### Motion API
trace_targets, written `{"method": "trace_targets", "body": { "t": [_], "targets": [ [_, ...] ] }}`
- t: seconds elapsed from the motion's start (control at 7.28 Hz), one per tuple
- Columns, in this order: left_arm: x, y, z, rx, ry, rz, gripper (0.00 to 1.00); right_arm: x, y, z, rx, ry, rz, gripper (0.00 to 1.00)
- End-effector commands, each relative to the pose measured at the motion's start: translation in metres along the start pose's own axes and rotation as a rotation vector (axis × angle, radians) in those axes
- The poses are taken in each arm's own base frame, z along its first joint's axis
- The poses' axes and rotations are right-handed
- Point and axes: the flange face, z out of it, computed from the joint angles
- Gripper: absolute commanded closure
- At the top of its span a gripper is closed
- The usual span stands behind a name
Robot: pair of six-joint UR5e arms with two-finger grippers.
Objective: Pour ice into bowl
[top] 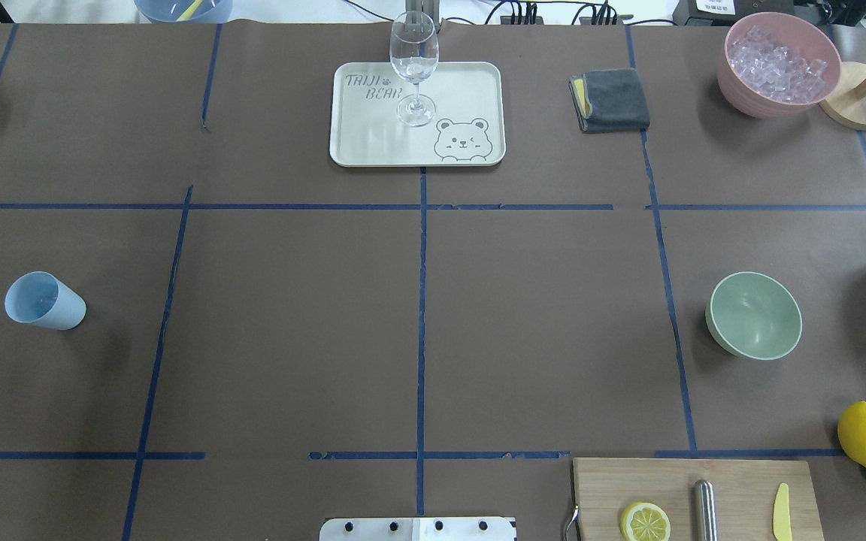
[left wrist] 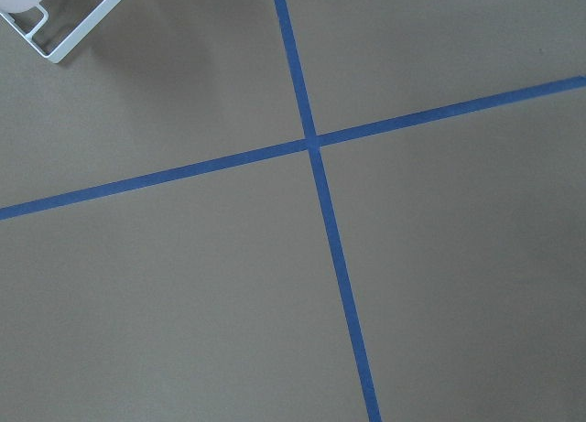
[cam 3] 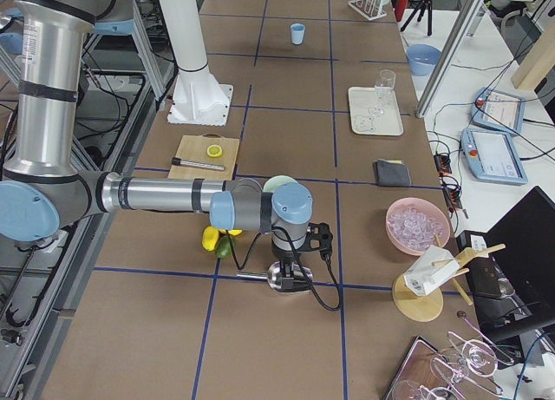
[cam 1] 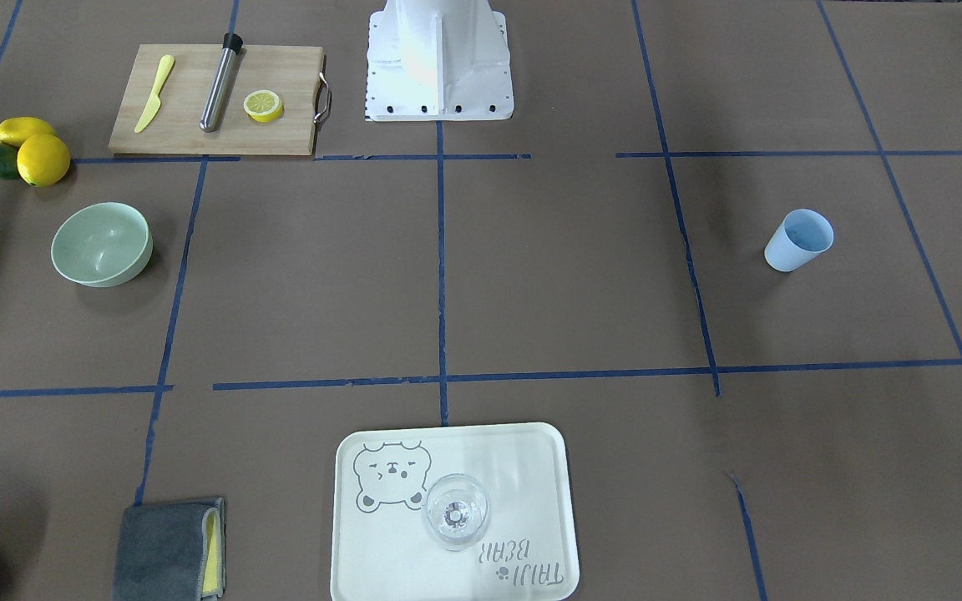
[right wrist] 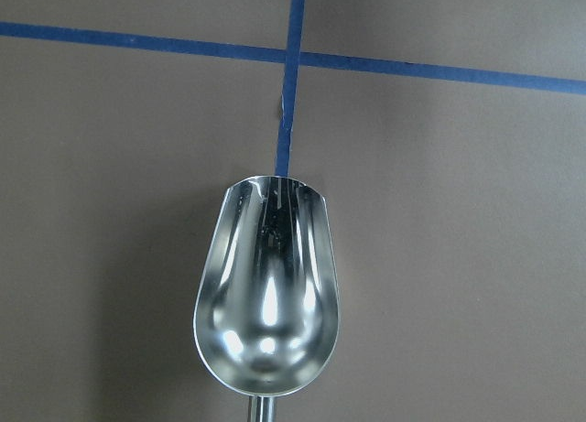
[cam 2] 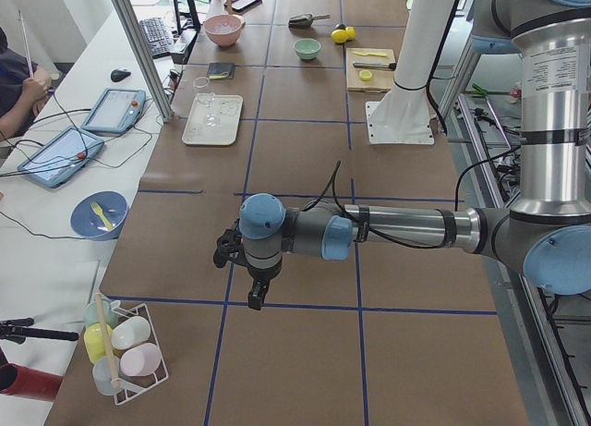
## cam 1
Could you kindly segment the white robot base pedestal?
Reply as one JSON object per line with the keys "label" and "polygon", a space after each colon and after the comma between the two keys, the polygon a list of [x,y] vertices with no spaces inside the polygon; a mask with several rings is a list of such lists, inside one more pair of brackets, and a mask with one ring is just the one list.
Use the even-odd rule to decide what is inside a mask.
{"label": "white robot base pedestal", "polygon": [[387,1],[367,34],[369,121],[513,117],[507,19],[488,1]]}

